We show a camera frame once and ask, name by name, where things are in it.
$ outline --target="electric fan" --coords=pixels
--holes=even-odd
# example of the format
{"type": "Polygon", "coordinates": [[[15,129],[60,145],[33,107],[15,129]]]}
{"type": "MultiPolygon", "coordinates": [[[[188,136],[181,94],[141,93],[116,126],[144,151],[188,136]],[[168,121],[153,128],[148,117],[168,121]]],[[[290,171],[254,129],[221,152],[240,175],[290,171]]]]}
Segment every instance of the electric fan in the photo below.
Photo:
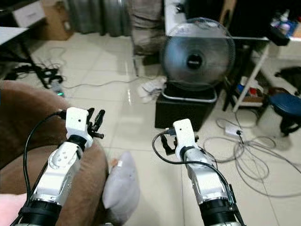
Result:
{"type": "Polygon", "coordinates": [[[217,21],[193,18],[177,25],[161,51],[167,77],[162,95],[167,99],[214,103],[215,86],[230,72],[235,44],[217,21]]]}

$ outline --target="white table leg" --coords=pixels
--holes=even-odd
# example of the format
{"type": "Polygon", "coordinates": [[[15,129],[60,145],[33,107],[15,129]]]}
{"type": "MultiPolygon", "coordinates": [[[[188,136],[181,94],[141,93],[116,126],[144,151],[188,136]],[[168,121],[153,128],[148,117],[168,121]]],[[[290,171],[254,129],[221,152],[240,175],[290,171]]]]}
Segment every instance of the white table leg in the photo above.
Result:
{"type": "Polygon", "coordinates": [[[234,108],[233,108],[233,112],[236,112],[241,104],[241,102],[243,101],[243,99],[245,98],[248,90],[250,89],[250,86],[252,84],[252,82],[254,81],[254,79],[256,78],[258,72],[260,71],[265,59],[267,58],[269,53],[269,44],[267,44],[267,46],[264,48],[263,54],[261,55],[258,63],[256,64],[252,74],[250,75],[250,78],[248,79],[248,82],[245,85],[244,90],[242,91],[242,93],[240,94],[234,108]]]}

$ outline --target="power strip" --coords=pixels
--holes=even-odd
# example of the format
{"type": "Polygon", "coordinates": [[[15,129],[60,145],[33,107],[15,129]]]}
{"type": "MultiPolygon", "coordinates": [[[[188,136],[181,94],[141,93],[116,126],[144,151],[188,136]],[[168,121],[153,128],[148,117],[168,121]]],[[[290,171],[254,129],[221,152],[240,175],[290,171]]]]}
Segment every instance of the power strip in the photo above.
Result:
{"type": "Polygon", "coordinates": [[[240,127],[229,124],[225,126],[225,135],[239,139],[239,135],[243,137],[243,131],[240,127]]]}

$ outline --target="robotic arm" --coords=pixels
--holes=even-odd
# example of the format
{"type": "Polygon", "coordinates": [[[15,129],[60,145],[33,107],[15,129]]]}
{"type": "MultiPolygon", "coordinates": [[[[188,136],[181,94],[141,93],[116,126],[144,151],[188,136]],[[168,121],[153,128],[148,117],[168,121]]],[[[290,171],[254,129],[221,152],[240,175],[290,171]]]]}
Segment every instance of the robotic arm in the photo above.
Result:
{"type": "Polygon", "coordinates": [[[70,193],[72,181],[80,168],[80,159],[85,148],[93,143],[93,137],[103,121],[101,110],[95,124],[89,121],[94,109],[83,110],[70,107],[66,111],[67,141],[62,143],[49,157],[48,167],[41,177],[17,226],[54,226],[70,193]]]}
{"type": "Polygon", "coordinates": [[[206,152],[196,144],[190,120],[174,122],[174,128],[169,129],[169,134],[176,135],[176,148],[173,152],[168,147],[166,138],[162,137],[163,134],[161,141],[167,154],[175,153],[179,160],[187,162],[188,176],[205,226],[245,226],[231,185],[214,168],[206,152]]]}

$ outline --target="white pillow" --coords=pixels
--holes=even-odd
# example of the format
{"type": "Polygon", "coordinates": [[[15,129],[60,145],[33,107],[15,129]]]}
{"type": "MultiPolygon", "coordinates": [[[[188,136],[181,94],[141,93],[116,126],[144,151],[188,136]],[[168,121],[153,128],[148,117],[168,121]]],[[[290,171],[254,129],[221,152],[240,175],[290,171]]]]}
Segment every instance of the white pillow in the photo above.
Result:
{"type": "Polygon", "coordinates": [[[103,204],[108,210],[106,222],[123,225],[137,208],[139,197],[135,162],[130,152],[125,152],[112,168],[104,186],[103,204]]]}

